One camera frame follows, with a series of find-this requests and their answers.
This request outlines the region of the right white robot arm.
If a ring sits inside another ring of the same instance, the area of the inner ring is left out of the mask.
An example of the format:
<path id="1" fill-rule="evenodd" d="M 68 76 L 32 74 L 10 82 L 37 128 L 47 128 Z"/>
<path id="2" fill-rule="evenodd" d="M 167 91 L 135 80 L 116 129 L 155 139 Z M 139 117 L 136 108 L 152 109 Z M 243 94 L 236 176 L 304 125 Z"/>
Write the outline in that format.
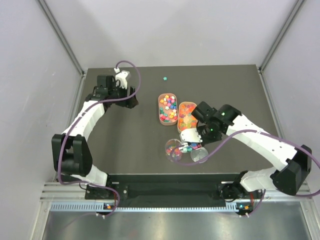
<path id="1" fill-rule="evenodd" d="M 264 157 L 270 168 L 241 172 L 231 185 L 234 194 L 245 198 L 257 190 L 278 190 L 295 196 L 311 172 L 312 150 L 306 146 L 293 146 L 252 123 L 243 113 L 231 105 L 220 109 L 202 101 L 193 111 L 202 125 L 191 129 L 190 142 L 202 146 L 222 139 L 223 135 L 236 139 Z"/>

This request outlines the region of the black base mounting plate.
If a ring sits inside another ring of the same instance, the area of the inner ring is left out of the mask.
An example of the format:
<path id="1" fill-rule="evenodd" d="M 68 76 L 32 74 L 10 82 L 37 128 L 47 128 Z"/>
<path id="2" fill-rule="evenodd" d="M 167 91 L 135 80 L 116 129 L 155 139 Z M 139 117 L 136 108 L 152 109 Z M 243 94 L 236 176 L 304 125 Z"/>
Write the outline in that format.
<path id="1" fill-rule="evenodd" d="M 222 184 L 204 181 L 174 181 L 174 182 L 109 182 L 106 185 L 116 190 L 123 200 L 133 200 L 138 197 L 208 197 L 214 200 L 236 200 L 246 198 L 249 192 L 243 187 L 233 187 L 232 184 Z"/>

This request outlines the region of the clear plastic jar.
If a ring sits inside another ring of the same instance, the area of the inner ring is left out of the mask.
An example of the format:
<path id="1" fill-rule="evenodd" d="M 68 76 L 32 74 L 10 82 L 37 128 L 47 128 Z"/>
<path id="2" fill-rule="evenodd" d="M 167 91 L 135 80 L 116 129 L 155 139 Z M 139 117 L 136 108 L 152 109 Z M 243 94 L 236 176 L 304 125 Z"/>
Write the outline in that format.
<path id="1" fill-rule="evenodd" d="M 166 142 L 164 149 L 170 162 L 178 162 L 182 159 L 183 153 L 178 148 L 180 145 L 181 141 L 178 139 L 170 139 Z"/>

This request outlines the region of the pink tray of opaque candies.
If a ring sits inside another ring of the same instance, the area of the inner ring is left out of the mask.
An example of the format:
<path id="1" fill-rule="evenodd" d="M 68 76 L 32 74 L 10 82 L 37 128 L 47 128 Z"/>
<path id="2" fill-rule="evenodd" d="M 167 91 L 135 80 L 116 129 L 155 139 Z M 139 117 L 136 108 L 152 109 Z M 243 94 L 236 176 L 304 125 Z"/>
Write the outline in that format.
<path id="1" fill-rule="evenodd" d="M 160 123 L 164 126 L 175 125 L 178 122 L 177 97 L 173 93 L 162 93 L 157 102 Z"/>

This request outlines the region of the metal candy scoop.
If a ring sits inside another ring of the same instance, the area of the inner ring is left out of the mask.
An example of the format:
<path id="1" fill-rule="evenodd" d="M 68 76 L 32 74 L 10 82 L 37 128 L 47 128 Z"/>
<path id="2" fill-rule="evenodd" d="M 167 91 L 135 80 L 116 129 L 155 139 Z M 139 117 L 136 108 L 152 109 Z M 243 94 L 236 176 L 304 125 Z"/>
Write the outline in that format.
<path id="1" fill-rule="evenodd" d="M 190 153 L 194 150 L 200 149 L 202 145 L 197 142 L 184 142 L 179 145 L 178 149 L 181 153 Z"/>

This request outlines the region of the beige tray of jelly candies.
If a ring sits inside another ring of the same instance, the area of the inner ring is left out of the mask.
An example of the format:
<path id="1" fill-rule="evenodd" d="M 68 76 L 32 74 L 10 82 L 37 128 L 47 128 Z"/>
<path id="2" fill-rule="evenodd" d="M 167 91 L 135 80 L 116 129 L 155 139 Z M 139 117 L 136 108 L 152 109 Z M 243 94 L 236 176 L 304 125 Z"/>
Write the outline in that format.
<path id="1" fill-rule="evenodd" d="M 181 102 L 178 106 L 177 130 L 179 133 L 186 129 L 197 127 L 198 120 L 192 115 L 197 104 L 190 101 Z"/>

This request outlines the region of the aluminium frame rail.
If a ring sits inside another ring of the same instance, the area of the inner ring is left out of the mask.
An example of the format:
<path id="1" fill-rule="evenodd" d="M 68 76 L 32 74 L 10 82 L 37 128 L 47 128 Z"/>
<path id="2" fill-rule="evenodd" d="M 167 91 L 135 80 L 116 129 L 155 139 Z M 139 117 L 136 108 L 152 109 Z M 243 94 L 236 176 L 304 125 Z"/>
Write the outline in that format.
<path id="1" fill-rule="evenodd" d="M 89 193 L 80 188 L 78 184 L 63 185 L 57 182 L 49 182 L 44 185 L 40 196 L 40 201 L 48 203 L 51 211 L 56 212 L 93 212 L 107 214 L 115 212 L 234 212 L 249 211 L 252 212 L 260 206 L 260 202 L 271 203 L 292 203 L 300 202 L 306 205 L 311 202 L 311 198 L 293 197 L 275 190 L 269 190 L 265 193 L 264 198 L 251 200 L 238 199 L 232 202 L 224 200 L 206 199 L 204 196 L 142 196 L 133 200 L 122 198 L 119 205 L 116 205 L 117 198 L 112 196 L 111 199 L 86 199 Z"/>

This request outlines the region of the silver jar lid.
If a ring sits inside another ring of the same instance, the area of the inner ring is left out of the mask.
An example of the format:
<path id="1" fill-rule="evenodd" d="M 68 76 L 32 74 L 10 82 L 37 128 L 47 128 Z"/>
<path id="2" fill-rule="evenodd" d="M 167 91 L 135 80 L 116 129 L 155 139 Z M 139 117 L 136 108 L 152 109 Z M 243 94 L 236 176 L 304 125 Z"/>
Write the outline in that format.
<path id="1" fill-rule="evenodd" d="M 193 151 L 190 152 L 190 157 L 195 163 L 200 161 L 203 158 L 206 158 L 208 155 L 209 155 L 209 152 L 204 147 L 194 149 Z"/>

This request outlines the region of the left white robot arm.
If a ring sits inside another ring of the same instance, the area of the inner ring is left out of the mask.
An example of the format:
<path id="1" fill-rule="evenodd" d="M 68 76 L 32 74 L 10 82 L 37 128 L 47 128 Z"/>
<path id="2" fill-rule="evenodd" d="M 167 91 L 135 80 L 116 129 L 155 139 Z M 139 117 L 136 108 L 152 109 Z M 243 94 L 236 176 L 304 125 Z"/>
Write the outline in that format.
<path id="1" fill-rule="evenodd" d="M 99 75 L 97 85 L 84 100 L 72 124 L 51 139 L 54 169 L 58 176 L 68 175 L 82 183 L 94 184 L 102 198 L 114 191 L 108 183 L 108 174 L 93 164 L 88 139 L 97 122 L 113 105 L 132 109 L 138 105 L 135 88 L 128 86 L 130 72 L 122 70 L 115 75 Z"/>

